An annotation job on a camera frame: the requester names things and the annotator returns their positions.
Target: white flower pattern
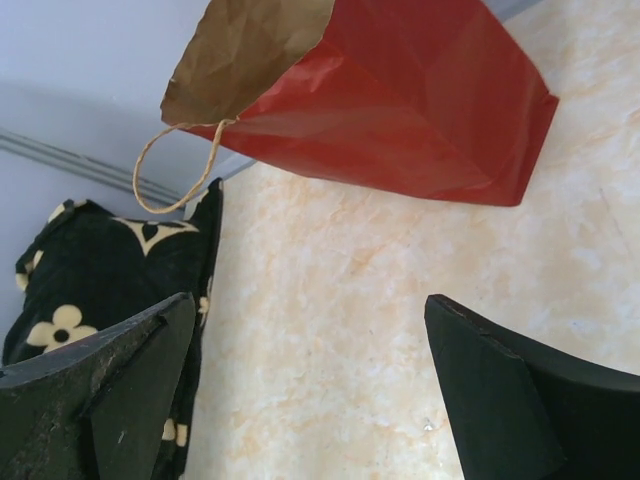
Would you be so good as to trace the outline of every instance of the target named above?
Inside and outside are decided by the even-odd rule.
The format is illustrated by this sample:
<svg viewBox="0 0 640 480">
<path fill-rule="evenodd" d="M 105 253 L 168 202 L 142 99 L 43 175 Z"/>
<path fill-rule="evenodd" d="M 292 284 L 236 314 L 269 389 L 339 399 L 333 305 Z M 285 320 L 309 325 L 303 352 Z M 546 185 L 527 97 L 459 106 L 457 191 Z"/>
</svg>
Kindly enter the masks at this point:
<svg viewBox="0 0 640 480">
<path fill-rule="evenodd" d="M 81 322 L 82 312 L 78 307 L 62 305 L 53 313 L 51 322 L 40 322 L 33 326 L 27 343 L 33 347 L 45 347 L 46 353 L 98 331 L 89 325 L 80 325 Z"/>
</svg>

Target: white wall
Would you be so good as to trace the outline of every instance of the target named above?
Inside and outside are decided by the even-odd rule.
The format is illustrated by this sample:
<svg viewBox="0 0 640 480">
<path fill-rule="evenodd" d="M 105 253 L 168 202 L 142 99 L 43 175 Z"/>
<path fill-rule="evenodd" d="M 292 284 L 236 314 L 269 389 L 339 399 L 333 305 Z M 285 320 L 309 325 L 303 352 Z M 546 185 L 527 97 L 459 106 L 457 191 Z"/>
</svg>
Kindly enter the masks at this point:
<svg viewBox="0 0 640 480">
<path fill-rule="evenodd" d="M 0 2 L 0 127 L 131 169 L 208 0 Z M 176 132 L 143 175 L 186 192 L 209 142 Z M 251 162 L 225 150 L 215 175 Z"/>
<path fill-rule="evenodd" d="M 0 151 L 0 352 L 4 337 L 22 311 L 24 293 L 15 263 L 65 200 L 90 198 L 116 215 L 149 218 L 133 195 Z M 181 213 L 157 218 L 179 218 Z"/>
</svg>

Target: black fabric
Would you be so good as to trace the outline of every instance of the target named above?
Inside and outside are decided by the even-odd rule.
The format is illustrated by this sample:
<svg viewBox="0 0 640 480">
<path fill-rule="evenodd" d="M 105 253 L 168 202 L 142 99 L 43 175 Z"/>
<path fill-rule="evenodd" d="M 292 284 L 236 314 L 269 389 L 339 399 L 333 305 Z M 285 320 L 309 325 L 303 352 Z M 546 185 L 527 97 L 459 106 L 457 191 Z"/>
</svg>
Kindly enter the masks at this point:
<svg viewBox="0 0 640 480">
<path fill-rule="evenodd" d="M 193 295 L 198 316 L 154 468 L 157 480 L 179 478 L 186 465 L 222 200 L 216 180 L 189 220 L 161 223 L 67 200 L 16 264 L 26 296 L 5 339 L 5 365 L 115 325 L 173 294 Z"/>
<path fill-rule="evenodd" d="M 640 376 L 536 342 L 442 295 L 429 297 L 425 320 L 467 480 L 640 478 Z M 473 388 L 462 389 L 465 379 Z"/>
</svg>

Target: marble floor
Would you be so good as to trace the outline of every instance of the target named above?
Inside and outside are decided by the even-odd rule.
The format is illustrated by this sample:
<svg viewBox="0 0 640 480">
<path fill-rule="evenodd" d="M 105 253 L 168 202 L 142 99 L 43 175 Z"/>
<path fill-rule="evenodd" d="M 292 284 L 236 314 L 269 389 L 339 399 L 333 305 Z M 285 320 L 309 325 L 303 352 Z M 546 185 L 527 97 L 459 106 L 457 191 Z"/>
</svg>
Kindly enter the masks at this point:
<svg viewBox="0 0 640 480">
<path fill-rule="evenodd" d="M 640 374 L 639 24 L 635 0 L 507 23 L 561 98 L 517 208 L 266 165 L 227 182 L 187 480 L 462 479 L 431 293 Z"/>
</svg>

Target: red paper bag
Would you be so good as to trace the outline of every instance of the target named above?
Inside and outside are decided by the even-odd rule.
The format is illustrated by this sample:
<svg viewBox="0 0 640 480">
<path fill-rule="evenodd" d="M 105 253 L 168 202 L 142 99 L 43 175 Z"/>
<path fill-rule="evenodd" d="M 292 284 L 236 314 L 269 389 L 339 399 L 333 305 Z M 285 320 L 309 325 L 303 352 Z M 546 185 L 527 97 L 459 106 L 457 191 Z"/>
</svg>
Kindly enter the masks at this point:
<svg viewBox="0 0 640 480">
<path fill-rule="evenodd" d="M 557 102 L 480 0 L 213 0 L 162 112 L 239 116 L 222 145 L 301 175 L 517 205 Z"/>
</svg>

